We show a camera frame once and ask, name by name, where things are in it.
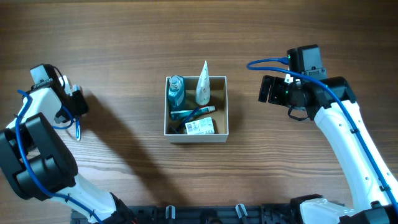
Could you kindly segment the blue white toothbrush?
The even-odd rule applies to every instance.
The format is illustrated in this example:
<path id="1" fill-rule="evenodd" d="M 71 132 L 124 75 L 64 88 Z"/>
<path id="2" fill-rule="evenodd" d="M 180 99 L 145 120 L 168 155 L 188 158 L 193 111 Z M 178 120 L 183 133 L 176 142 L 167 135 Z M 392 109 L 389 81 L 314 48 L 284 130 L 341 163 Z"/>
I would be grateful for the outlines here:
<path id="1" fill-rule="evenodd" d="M 77 141 L 81 140 L 81 127 L 78 119 L 75 121 L 75 137 Z"/>

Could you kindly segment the white lotion tube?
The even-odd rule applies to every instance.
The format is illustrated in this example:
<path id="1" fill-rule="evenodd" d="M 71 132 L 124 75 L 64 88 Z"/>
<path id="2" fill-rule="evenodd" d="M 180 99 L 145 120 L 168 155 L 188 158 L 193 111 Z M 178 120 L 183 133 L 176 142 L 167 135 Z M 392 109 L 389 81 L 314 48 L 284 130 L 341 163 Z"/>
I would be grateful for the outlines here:
<path id="1" fill-rule="evenodd" d="M 205 61 L 196 87 L 196 103 L 201 106 L 207 105 L 210 101 L 210 91 L 210 75 L 207 61 Z"/>

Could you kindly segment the green white small box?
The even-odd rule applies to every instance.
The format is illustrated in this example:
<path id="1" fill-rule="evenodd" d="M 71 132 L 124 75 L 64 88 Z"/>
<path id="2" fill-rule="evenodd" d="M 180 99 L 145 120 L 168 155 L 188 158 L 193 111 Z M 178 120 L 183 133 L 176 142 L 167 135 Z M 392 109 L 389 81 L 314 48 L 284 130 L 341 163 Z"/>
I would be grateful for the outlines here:
<path id="1" fill-rule="evenodd" d="M 185 124 L 185 132 L 188 135 L 214 134 L 215 128 L 211 117 L 191 121 Z"/>

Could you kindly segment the blue pen-like stick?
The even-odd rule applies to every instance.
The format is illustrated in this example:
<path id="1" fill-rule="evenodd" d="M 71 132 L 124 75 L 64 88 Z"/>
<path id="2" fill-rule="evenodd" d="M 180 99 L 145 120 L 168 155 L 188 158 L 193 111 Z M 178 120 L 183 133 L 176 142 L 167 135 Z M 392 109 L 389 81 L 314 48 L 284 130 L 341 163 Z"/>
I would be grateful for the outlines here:
<path id="1" fill-rule="evenodd" d="M 185 126 L 187 122 L 189 122 L 199 110 L 199 107 L 196 107 L 176 128 L 171 127 L 169 128 L 173 134 L 178 134 L 180 130 Z"/>

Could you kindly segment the blue mouthwash bottle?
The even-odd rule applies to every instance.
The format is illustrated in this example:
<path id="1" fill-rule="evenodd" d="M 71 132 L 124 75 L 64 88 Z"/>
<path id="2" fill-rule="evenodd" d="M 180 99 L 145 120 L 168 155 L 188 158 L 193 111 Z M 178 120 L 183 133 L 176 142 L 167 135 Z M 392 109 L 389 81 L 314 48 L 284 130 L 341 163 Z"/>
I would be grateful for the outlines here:
<path id="1" fill-rule="evenodd" d="M 167 97 L 171 111 L 183 110 L 186 101 L 184 77 L 174 75 L 169 78 Z"/>

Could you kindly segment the red green toothpaste tube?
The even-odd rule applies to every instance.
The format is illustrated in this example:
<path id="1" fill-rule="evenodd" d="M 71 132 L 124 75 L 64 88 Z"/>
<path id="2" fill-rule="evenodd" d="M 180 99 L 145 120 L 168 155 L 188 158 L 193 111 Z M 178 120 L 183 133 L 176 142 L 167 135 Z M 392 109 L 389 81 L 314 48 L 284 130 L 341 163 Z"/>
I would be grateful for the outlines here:
<path id="1" fill-rule="evenodd" d="M 216 111 L 215 106 L 204 106 L 197 107 L 194 110 L 181 110 L 181 111 L 171 111 L 170 116 L 173 121 L 186 119 L 189 116 L 199 116 L 203 114 L 208 114 Z"/>

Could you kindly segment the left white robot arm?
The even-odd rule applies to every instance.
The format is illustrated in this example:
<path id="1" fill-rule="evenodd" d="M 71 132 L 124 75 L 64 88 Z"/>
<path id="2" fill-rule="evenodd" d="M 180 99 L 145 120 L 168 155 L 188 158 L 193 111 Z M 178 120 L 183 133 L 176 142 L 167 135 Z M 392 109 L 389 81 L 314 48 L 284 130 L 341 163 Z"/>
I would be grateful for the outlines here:
<path id="1" fill-rule="evenodd" d="M 76 127 L 89 111 L 78 85 L 72 85 L 51 64 L 30 70 L 30 90 L 19 90 L 23 105 L 1 130 L 1 170 L 22 199 L 62 203 L 82 214 L 88 223 L 134 223 L 134 213 L 111 192 L 97 188 L 78 173 L 76 160 L 58 135 Z"/>

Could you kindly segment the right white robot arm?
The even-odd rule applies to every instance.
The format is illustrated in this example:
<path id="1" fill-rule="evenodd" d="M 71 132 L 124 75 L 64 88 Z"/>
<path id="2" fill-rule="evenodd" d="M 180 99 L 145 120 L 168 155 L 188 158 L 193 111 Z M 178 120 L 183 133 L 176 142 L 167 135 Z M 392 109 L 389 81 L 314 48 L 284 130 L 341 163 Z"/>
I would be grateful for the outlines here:
<path id="1" fill-rule="evenodd" d="M 343 77 L 329 78 L 318 45 L 289 49 L 275 62 L 286 69 L 248 63 L 250 70 L 272 71 L 285 78 L 265 75 L 260 102 L 284 106 L 289 112 L 306 112 L 330 143 L 351 191 L 353 207 L 313 194 L 290 201 L 291 223 L 397 223 L 397 180 L 383 161 L 361 117 L 357 98 Z"/>

